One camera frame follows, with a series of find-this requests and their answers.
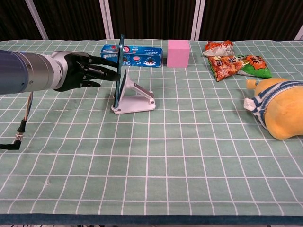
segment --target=white phone stand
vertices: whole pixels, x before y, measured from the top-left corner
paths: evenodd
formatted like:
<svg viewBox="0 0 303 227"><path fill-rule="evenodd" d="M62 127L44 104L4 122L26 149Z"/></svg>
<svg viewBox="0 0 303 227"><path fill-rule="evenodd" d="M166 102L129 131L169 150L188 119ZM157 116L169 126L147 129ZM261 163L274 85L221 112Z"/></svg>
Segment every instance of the white phone stand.
<svg viewBox="0 0 303 227"><path fill-rule="evenodd" d="M137 92L138 95L125 96L125 90L132 89ZM134 112L150 111L156 108L156 102L152 91L147 91L143 87L134 83L128 76L128 71L125 70L123 81L121 84L120 98L118 101L118 107L112 110L115 114L127 114Z"/></svg>

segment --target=plush toy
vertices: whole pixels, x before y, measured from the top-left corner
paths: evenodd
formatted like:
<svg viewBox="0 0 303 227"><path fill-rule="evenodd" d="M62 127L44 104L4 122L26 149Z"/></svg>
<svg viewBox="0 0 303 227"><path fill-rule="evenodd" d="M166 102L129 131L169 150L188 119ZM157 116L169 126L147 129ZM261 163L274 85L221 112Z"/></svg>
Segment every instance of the plush toy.
<svg viewBox="0 0 303 227"><path fill-rule="evenodd" d="M244 108L252 111L274 138L303 135L303 82L269 78L256 84L247 80L247 88L255 89L255 97L245 98Z"/></svg>

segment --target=cable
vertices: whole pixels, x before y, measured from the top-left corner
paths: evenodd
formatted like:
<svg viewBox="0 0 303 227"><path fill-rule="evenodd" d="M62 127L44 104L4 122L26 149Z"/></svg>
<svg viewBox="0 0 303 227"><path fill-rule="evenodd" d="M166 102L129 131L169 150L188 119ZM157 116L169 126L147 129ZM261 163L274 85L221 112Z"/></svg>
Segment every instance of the cable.
<svg viewBox="0 0 303 227"><path fill-rule="evenodd" d="M23 139L23 133L25 133L25 126L27 124L27 118L29 116L30 109L33 103L34 92L30 92L27 99L27 108L25 110L24 118L22 119L19 128L17 129L17 134L12 144L0 144L0 149L4 150L19 150L21 142Z"/></svg>

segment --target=pink cube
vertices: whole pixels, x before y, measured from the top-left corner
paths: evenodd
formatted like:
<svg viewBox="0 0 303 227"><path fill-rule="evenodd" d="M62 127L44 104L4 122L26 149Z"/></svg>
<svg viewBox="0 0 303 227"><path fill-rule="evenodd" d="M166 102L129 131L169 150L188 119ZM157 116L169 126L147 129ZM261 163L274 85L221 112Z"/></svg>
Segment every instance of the pink cube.
<svg viewBox="0 0 303 227"><path fill-rule="evenodd" d="M167 68L187 68L189 53L188 40L168 40Z"/></svg>

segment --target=chip bag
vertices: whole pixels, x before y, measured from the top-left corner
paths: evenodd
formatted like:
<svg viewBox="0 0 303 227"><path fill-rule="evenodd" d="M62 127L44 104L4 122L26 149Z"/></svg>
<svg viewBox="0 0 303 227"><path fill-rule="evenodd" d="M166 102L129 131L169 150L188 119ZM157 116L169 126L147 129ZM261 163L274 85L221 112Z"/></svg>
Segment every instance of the chip bag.
<svg viewBox="0 0 303 227"><path fill-rule="evenodd" d="M261 56L211 56L208 57L215 80L217 82L231 75L270 78L271 73Z"/></svg>
<svg viewBox="0 0 303 227"><path fill-rule="evenodd" d="M233 44L229 40L224 42L208 42L203 55L206 57L234 55L232 46Z"/></svg>

